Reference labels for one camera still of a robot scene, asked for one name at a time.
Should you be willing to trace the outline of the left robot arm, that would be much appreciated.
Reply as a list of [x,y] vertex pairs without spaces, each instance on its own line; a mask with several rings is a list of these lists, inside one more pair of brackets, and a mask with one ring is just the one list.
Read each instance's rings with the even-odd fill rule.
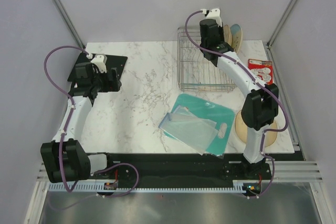
[[86,118],[99,93],[118,92],[121,88],[117,68],[101,72],[96,63],[78,63],[68,97],[65,117],[58,133],[49,143],[42,144],[40,153],[50,182],[86,180],[97,171],[103,178],[111,178],[115,165],[104,154],[89,155],[81,146]]

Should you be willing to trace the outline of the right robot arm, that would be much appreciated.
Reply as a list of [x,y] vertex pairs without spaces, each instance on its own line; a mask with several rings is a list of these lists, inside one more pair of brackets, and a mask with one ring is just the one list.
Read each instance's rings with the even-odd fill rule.
[[223,71],[245,97],[241,118],[247,126],[247,143],[243,156],[246,162],[240,166],[241,174],[248,179],[259,173],[258,163],[264,159],[263,130],[270,128],[278,115],[279,89],[257,78],[224,41],[224,30],[214,19],[200,23],[201,52],[219,70]]

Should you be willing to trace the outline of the blue and beige plate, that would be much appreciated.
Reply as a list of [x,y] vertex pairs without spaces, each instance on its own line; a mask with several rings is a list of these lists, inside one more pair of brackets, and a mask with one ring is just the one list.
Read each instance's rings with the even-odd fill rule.
[[230,27],[230,31],[232,34],[231,47],[233,48],[234,52],[238,54],[243,42],[243,31],[238,24],[233,24]]

